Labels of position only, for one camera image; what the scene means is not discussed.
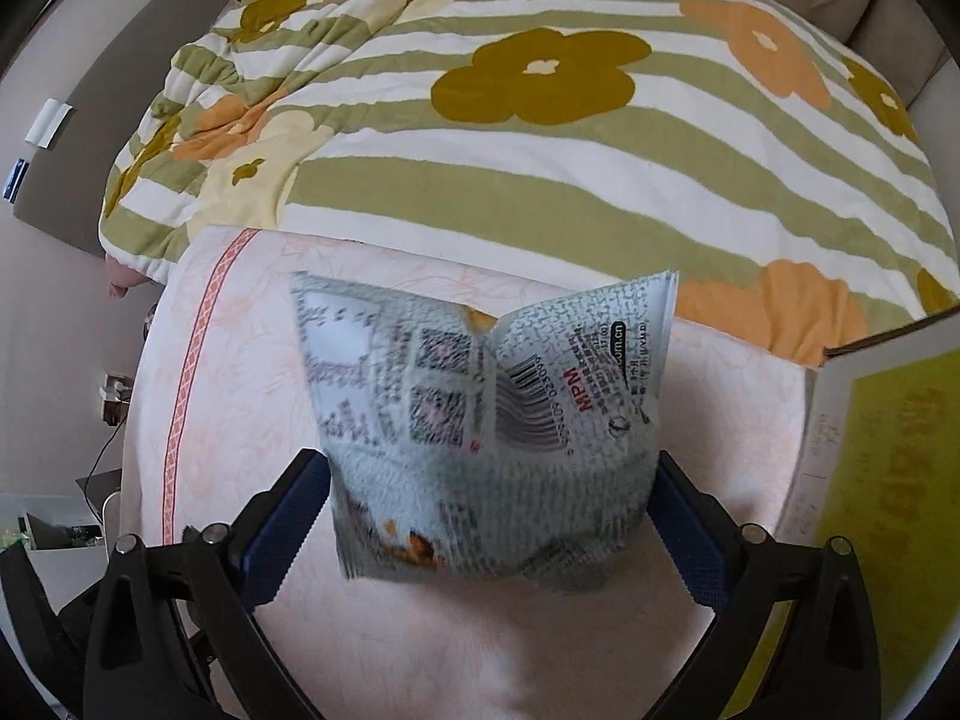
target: snack bag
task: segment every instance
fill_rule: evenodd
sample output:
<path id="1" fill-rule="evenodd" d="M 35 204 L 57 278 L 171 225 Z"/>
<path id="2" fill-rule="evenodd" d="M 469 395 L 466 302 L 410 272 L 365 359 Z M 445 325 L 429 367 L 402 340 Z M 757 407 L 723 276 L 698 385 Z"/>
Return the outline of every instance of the snack bag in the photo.
<path id="1" fill-rule="evenodd" d="M 344 575 L 602 586 L 642 518 L 677 274 L 494 319 L 293 275 Z"/>

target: floral blanket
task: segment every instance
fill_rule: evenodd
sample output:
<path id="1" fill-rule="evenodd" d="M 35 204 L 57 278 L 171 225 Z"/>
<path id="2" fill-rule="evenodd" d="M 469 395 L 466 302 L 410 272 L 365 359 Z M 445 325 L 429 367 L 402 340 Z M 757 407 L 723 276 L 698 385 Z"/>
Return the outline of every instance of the floral blanket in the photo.
<path id="1" fill-rule="evenodd" d="M 165 282 L 209 224 L 572 289 L 678 269 L 681 317 L 809 364 L 960 293 L 899 96 L 770 0 L 243 0 L 100 232 Z"/>

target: headboard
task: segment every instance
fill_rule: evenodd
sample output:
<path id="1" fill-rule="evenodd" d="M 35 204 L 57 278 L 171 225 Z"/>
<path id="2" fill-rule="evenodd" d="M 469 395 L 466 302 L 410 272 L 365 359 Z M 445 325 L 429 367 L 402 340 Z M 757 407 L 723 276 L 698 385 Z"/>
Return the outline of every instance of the headboard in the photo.
<path id="1" fill-rule="evenodd" d="M 97 218 L 113 159 L 136 130 L 176 50 L 202 35 L 228 0 L 151 0 L 97 57 L 66 103 L 74 110 L 40 148 L 13 215 L 97 256 Z"/>

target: barcode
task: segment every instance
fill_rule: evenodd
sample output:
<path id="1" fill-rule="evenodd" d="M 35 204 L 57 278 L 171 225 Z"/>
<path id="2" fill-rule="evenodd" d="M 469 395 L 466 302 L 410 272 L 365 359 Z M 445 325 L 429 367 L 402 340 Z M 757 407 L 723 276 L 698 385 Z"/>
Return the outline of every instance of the barcode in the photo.
<path id="1" fill-rule="evenodd" d="M 538 355 L 496 375 L 496 437 L 526 450 L 563 449 Z"/>

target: black cable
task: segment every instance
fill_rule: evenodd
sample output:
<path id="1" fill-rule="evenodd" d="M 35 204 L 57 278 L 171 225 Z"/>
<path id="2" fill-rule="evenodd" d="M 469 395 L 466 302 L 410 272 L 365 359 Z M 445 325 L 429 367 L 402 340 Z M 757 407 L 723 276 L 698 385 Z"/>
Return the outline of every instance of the black cable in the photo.
<path id="1" fill-rule="evenodd" d="M 124 426 L 127 422 L 127 415 L 123 415 L 123 419 L 117 424 L 116 429 L 113 431 L 113 435 L 107 439 L 107 443 L 104 444 L 104 448 L 100 450 L 100 454 L 97 455 L 97 460 L 93 464 L 93 468 L 90 469 L 90 473 L 86 476 L 86 480 L 83 482 L 83 499 L 86 501 L 86 507 L 90 509 L 90 514 L 93 514 L 93 518 L 99 522 L 100 527 L 104 525 L 104 520 L 102 517 L 97 514 L 95 509 L 93 509 L 93 504 L 90 503 L 90 499 L 86 497 L 86 489 L 90 486 L 90 479 L 92 478 L 94 472 L 97 470 L 100 461 L 104 459 L 104 452 L 107 451 L 107 447 L 112 444 L 113 440 L 117 437 L 117 434 L 120 432 L 120 428 Z"/>

